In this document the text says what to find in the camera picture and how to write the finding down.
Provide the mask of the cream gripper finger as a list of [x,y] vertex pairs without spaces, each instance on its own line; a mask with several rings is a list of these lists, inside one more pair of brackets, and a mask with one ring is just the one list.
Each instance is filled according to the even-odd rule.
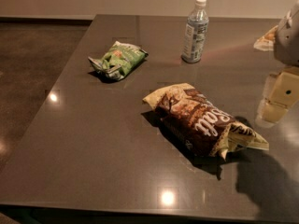
[[278,123],[287,112],[288,108],[285,105],[271,103],[267,99],[262,99],[258,107],[257,117],[269,123]]

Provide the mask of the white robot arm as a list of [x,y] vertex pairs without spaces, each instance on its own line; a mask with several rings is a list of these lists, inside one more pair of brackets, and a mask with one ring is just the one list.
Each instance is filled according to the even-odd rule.
[[267,77],[257,111],[256,123],[270,128],[299,101],[299,1],[253,47],[273,51],[274,58],[285,65]]

